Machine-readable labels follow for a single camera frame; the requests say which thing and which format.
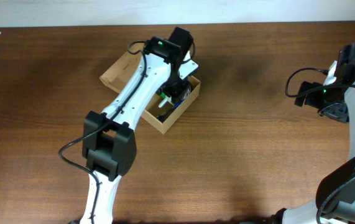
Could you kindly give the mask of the blue ballpoint pen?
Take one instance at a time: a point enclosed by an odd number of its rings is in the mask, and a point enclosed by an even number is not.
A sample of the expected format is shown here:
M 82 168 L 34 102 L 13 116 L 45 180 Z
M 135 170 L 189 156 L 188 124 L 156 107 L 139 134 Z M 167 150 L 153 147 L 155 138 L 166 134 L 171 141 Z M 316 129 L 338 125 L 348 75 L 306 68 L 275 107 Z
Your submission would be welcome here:
M 175 103 L 172 107 L 172 109 L 176 109 L 178 108 L 182 103 L 183 103 L 184 100 L 180 100 L 178 103 Z

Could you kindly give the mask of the brown cardboard box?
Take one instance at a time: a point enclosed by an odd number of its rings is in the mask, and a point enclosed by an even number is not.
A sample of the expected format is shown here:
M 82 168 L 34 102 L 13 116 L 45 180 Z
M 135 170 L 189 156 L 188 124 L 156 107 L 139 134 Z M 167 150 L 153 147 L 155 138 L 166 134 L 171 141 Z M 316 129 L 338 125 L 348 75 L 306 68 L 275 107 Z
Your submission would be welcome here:
M 106 87 L 119 94 L 109 106 L 105 107 L 103 112 L 107 114 L 108 118 L 112 117 L 118 106 L 128 97 L 128 91 L 133 90 L 138 84 L 140 74 L 146 68 L 147 77 L 144 78 L 139 89 L 122 109 L 122 112 L 116 116 L 115 122 L 119 124 L 127 122 L 130 128 L 135 130 L 142 118 L 162 134 L 165 134 L 199 96 L 201 82 L 193 76 L 187 77 L 191 83 L 189 97 L 176 109 L 172 109 L 171 104 L 164 120 L 159 121 L 157 119 L 160 113 L 158 105 L 163 98 L 155 92 L 161 82 L 166 80 L 167 72 L 170 69 L 156 55 L 150 54 L 146 56 L 146 59 L 147 66 L 145 67 L 141 56 L 126 52 L 100 76 L 99 79 Z

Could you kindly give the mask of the black and white marker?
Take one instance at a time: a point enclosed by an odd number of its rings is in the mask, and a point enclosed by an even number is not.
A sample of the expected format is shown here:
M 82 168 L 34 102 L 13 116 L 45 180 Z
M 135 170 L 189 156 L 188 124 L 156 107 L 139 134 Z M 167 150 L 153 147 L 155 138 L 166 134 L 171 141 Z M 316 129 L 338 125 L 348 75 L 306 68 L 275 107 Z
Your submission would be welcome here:
M 158 108 L 160 110 L 159 115 L 157 116 L 157 119 L 159 121 L 163 121 L 165 115 L 167 114 L 168 110 L 170 109 L 171 105 L 171 97 L 166 96 L 158 105 Z

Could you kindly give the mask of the white masking tape roll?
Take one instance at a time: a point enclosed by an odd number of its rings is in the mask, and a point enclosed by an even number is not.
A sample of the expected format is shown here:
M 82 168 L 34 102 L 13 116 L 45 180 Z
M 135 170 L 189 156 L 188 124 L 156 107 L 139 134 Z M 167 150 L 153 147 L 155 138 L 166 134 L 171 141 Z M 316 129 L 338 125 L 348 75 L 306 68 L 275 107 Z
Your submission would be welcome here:
M 186 100 L 191 93 L 191 83 L 187 82 L 187 86 L 185 87 L 183 93 L 182 93 L 182 101 Z

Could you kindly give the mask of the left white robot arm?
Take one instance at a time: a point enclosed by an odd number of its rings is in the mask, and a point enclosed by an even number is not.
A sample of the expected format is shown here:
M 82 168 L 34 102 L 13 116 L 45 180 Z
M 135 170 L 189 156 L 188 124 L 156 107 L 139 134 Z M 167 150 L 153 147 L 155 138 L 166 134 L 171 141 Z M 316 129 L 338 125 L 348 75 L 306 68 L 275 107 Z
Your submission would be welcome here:
M 137 154 L 135 129 L 154 95 L 160 103 L 177 109 L 192 91 L 189 76 L 198 70 L 193 61 L 194 38 L 189 31 L 174 28 L 169 38 L 153 37 L 137 50 L 140 60 L 127 85 L 101 113 L 86 115 L 83 136 L 63 146 L 64 150 L 82 143 L 86 165 L 64 161 L 86 172 L 90 187 L 86 208 L 78 223 L 112 223 L 113 205 L 122 176 L 131 168 Z

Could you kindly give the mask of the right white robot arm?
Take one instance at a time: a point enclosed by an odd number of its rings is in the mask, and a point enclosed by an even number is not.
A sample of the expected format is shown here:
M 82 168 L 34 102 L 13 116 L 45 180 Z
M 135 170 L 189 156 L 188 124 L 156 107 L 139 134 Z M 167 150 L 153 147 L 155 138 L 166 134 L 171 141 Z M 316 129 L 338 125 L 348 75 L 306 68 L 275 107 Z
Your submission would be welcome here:
M 320 182 L 312 201 L 283 208 L 257 223 L 355 223 L 355 42 L 344 46 L 322 72 L 323 83 L 303 82 L 292 97 L 297 106 L 314 107 L 320 116 L 349 124 L 348 161 Z

